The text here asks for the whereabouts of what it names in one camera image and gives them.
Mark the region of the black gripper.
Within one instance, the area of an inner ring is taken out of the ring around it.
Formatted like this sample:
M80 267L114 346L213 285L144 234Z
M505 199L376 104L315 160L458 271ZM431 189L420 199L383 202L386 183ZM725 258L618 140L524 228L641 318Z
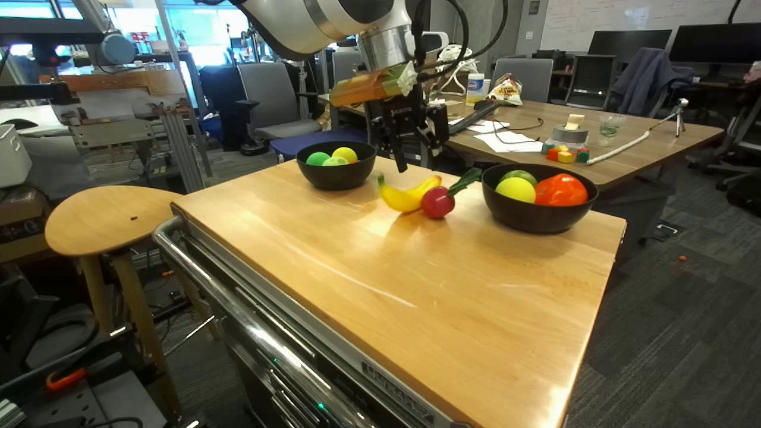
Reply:
M421 91L411 91L408 98L366 103L364 115L370 140L395 160L401 174L408 172L405 149L426 149L428 166L443 166L449 140L446 103L428 103Z

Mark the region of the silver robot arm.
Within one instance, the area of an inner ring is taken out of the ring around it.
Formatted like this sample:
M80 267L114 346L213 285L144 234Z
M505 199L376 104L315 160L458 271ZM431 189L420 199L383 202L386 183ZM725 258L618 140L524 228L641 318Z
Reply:
M231 0L257 34L288 59L307 59L330 42L355 36L364 71L339 82L327 101L333 107L362 107L374 145L401 172L409 145L431 163L449 140L448 109L423 96L423 63L405 0Z

